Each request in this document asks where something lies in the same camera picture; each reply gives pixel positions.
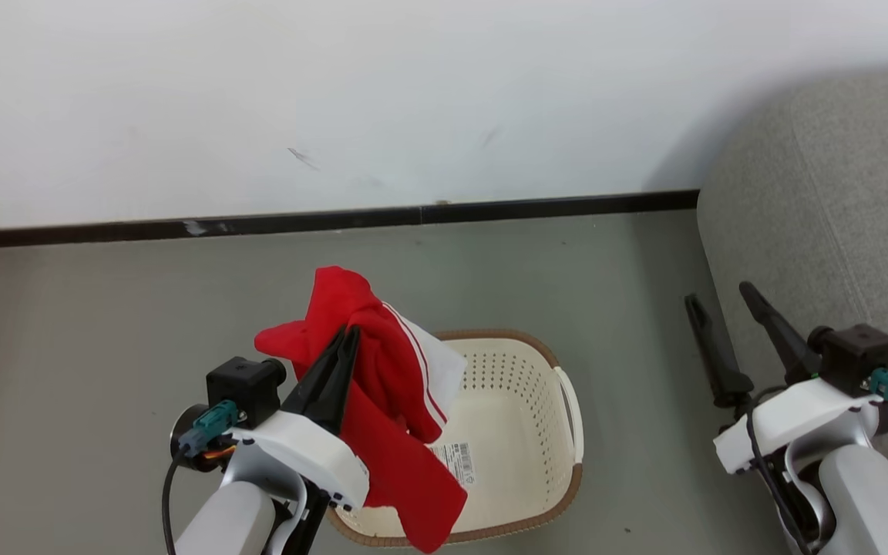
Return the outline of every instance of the brown basket rim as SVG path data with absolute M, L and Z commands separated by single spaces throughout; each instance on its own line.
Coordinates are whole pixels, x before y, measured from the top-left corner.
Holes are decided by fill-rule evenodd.
M 503 329 L 482 329 L 482 330 L 455 330 L 441 331 L 434 334 L 441 341 L 455 341 L 463 338 L 511 338 L 511 340 L 522 341 L 530 347 L 535 348 L 549 363 L 551 368 L 558 368 L 560 363 L 557 357 L 553 355 L 553 351 L 543 344 L 538 338 L 535 338 L 522 331 L 503 330 Z M 516 520 L 514 523 L 500 524 L 500 526 L 490 526 L 487 528 L 479 528 L 479 530 L 468 530 L 464 533 L 452 533 L 447 537 L 444 544 L 462 543 L 468 541 L 486 540 L 491 537 L 503 537 L 512 533 L 521 533 L 521 531 L 536 528 L 549 523 L 551 520 L 560 516 L 564 510 L 574 501 L 577 496 L 577 490 L 581 488 L 581 463 L 575 463 L 571 470 L 570 484 L 567 485 L 567 491 L 564 492 L 563 498 L 556 505 L 552 506 L 545 513 L 538 516 L 529 517 L 529 519 Z M 355 543 L 366 545 L 368 547 L 409 547 L 410 543 L 405 537 L 376 537 L 369 536 L 353 530 L 345 521 L 341 519 L 338 512 L 334 509 L 328 509 L 328 521 L 335 527 L 339 533 Z

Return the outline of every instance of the gray sofa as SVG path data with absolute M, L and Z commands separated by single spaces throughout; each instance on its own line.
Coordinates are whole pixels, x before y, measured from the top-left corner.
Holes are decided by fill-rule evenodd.
M 860 322 L 888 333 L 888 73 L 806 86 L 752 117 L 701 188 L 698 226 L 757 390 L 782 383 L 783 368 L 740 281 L 805 336 Z M 873 443 L 888 456 L 888 435 Z

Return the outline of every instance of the black cable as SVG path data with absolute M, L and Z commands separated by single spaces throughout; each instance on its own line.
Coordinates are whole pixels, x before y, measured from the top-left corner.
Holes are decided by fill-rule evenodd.
M 163 481 L 163 496 L 160 499 L 160 510 L 163 513 L 163 540 L 166 541 L 166 555 L 177 555 L 176 547 L 173 547 L 173 533 L 170 531 L 170 485 L 173 484 L 173 474 L 176 473 L 180 461 L 187 454 L 187 447 L 180 446 L 177 454 L 173 456 L 173 462 L 166 471 L 166 479 Z
M 779 486 L 776 485 L 774 480 L 772 480 L 772 474 L 769 474 L 769 467 L 765 464 L 765 460 L 762 458 L 762 451 L 758 448 L 759 442 L 755 439 L 755 426 L 752 421 L 752 413 L 762 398 L 783 391 L 787 387 L 789 386 L 777 385 L 775 387 L 768 387 L 760 391 L 757 396 L 753 397 L 749 402 L 749 408 L 746 409 L 746 432 L 749 435 L 749 442 L 752 443 L 753 456 L 755 457 L 752 463 L 755 464 L 758 473 L 762 475 L 762 481 L 764 481 L 769 488 L 769 494 L 772 494 L 772 501 L 776 503 L 776 509 L 779 509 L 779 514 L 783 518 L 783 526 L 786 526 L 787 533 L 789 533 L 790 537 L 793 538 L 793 541 L 796 542 L 800 552 L 803 553 L 803 555 L 812 555 L 811 550 L 807 548 L 807 540 L 804 540 L 803 534 L 800 533 L 800 526 L 797 526 L 797 521 L 793 519 L 793 514 L 790 513 L 790 509 L 786 505 L 783 495 L 779 492 Z

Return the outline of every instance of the basket handle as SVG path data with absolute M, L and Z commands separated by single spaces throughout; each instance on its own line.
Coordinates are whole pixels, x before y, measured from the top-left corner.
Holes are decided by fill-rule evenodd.
M 560 366 L 554 366 L 553 371 L 560 380 L 560 390 L 563 391 L 564 399 L 567 400 L 567 415 L 570 417 L 570 431 L 574 440 L 574 464 L 581 464 L 584 458 L 584 425 L 581 424 L 581 407 L 577 404 L 577 394 L 574 393 L 574 387 L 570 384 L 570 378 L 564 373 Z

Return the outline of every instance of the laundry basket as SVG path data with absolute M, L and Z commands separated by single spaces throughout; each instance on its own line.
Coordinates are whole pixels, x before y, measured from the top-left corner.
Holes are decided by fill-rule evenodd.
M 448 424 L 429 446 L 468 491 L 447 543 L 500 537 L 556 519 L 581 485 L 584 432 L 577 395 L 553 352 L 521 331 L 437 337 L 468 358 Z M 328 518 L 360 544 L 409 545 L 395 509 L 338 508 L 328 510 Z

